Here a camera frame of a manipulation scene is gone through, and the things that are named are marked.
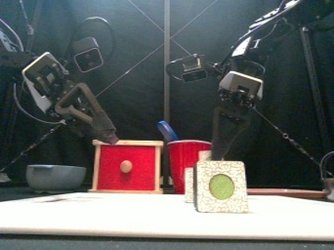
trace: gray bowl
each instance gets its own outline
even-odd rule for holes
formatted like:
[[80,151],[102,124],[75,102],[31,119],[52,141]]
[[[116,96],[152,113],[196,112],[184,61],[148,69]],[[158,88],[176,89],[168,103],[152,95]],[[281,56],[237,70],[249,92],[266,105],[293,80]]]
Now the gray bowl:
[[27,168],[28,186],[36,192],[66,192],[80,187],[86,168],[64,165],[29,165]]

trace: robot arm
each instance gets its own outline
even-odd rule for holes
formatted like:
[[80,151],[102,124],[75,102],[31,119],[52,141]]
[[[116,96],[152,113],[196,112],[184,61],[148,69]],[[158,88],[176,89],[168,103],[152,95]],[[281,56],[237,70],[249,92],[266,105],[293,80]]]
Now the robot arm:
[[70,72],[49,53],[24,68],[23,76],[35,103],[47,115],[63,118],[80,136],[88,125],[100,141],[116,144],[116,128],[92,92],[84,83],[70,79]]
[[265,64],[277,44],[295,27],[321,20],[334,11],[333,0],[282,0],[279,7],[261,17],[231,47],[220,63],[206,63],[196,54],[167,65],[172,78],[184,82],[215,75],[220,106],[214,110],[212,160],[220,160],[237,136],[250,125],[249,110],[262,99]]

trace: metal pole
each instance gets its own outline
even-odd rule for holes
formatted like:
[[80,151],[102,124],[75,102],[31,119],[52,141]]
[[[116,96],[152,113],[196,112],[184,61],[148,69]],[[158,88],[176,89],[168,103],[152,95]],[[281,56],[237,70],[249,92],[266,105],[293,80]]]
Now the metal pole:
[[314,56],[313,56],[313,49],[311,49],[311,43],[310,43],[310,30],[306,27],[301,29],[301,36],[302,36],[302,42],[303,42],[303,48],[305,48],[307,75],[309,75],[310,88],[313,92],[313,101],[314,101],[314,107],[315,107],[315,113],[317,113],[321,141],[322,141],[323,150],[325,152],[327,152],[330,151],[329,129],[326,125],[325,111],[323,111],[321,93],[319,93],[318,76],[317,76],[317,70],[314,66]]
[[[171,61],[171,5],[170,0],[164,0],[164,68]],[[164,71],[164,102],[163,102],[163,119],[170,121],[170,76]]]
[[[170,63],[171,54],[171,5],[170,0],[164,0],[164,68]],[[164,70],[164,85],[163,85],[163,119],[170,122],[170,76]],[[170,185],[170,154],[167,146],[163,148],[163,166],[162,166],[162,183],[164,187]]]

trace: metal rod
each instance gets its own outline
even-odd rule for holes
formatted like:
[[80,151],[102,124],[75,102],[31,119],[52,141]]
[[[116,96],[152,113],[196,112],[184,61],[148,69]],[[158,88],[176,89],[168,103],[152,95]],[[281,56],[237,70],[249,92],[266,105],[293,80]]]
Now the metal rod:
[[318,84],[318,76],[314,67],[314,56],[313,56],[313,49],[310,43],[310,30],[303,27],[301,29],[301,36],[305,48],[305,55],[306,55],[306,67],[307,67],[307,75],[309,75],[309,83],[313,93],[313,101],[314,101],[314,108],[317,114],[317,121],[318,121],[318,129],[319,129],[319,136],[322,141],[322,146],[325,152],[330,151],[330,140],[329,140],[329,129],[326,125],[326,118],[325,118],[325,111],[321,101],[321,94],[319,94],[319,84]]

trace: wooden board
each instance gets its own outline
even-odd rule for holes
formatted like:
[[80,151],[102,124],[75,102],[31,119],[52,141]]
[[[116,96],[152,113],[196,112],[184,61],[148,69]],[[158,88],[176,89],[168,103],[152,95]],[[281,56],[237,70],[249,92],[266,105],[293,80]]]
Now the wooden board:
[[250,195],[246,214],[198,213],[183,195],[72,193],[0,202],[0,234],[333,241],[334,203]]

